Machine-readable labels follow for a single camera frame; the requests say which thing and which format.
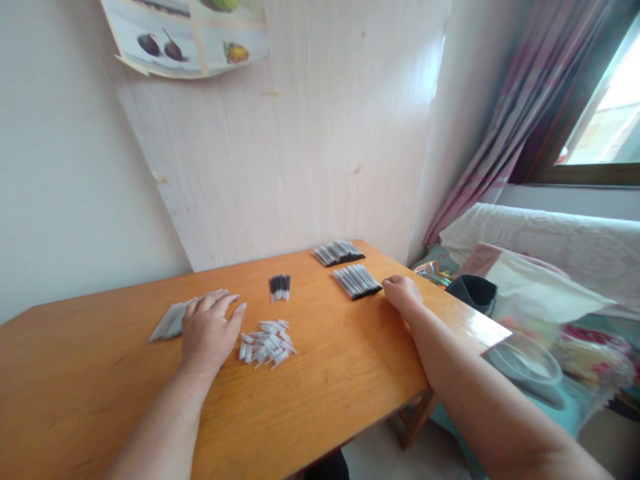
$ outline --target orange table top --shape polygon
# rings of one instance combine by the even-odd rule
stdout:
[[[371,274],[413,277],[425,304],[479,353],[508,331],[362,241]],[[149,344],[167,308],[228,288],[243,331],[284,319],[298,355],[274,370],[237,359],[201,414],[194,478],[286,477],[428,388],[413,340],[384,292],[352,301],[308,251],[34,307],[0,327],[0,477],[102,476],[180,360]],[[268,278],[291,275],[270,303]]]

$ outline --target taped poster corner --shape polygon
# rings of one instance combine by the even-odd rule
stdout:
[[[262,0],[101,0],[119,53],[149,76],[200,79],[266,59]]]

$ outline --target hand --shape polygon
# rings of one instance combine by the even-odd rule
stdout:
[[[383,280],[382,286],[390,304],[400,313],[416,305],[422,305],[422,294],[418,286],[408,277],[393,275]]]
[[[235,309],[229,322],[225,313],[240,295],[228,290],[210,292],[192,301],[182,319],[182,362],[180,370],[215,378],[233,350],[240,334],[247,304]]]

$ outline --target window frame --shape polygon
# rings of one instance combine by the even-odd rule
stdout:
[[[576,125],[585,128],[588,124],[581,120],[583,112],[616,52],[624,47],[627,33],[634,31],[640,33],[640,0],[614,1],[585,61],[576,68],[572,80],[556,96],[525,142],[511,183],[640,186],[640,163],[554,165]],[[633,38],[626,41],[630,46]]]

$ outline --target table leg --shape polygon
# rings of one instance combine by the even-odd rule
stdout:
[[[408,449],[415,443],[418,434],[420,434],[420,430],[422,430],[427,420],[429,420],[429,416],[431,416],[431,412],[433,412],[437,404],[438,397],[435,396],[435,392],[432,389],[429,389],[416,406],[412,409],[405,408],[400,412],[400,418],[405,424],[405,431],[400,436],[400,445],[402,445],[402,448]]]

